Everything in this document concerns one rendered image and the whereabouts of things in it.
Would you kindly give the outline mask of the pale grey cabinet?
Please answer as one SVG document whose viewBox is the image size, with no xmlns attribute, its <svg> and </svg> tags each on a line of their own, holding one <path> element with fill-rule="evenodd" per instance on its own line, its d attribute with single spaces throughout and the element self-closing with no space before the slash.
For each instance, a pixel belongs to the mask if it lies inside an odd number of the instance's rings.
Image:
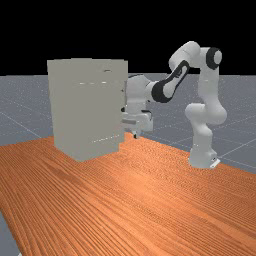
<svg viewBox="0 0 256 256">
<path fill-rule="evenodd" d="M 47 68 L 54 146 L 80 162 L 118 151 L 128 63 L 72 58 Z"/>
</svg>

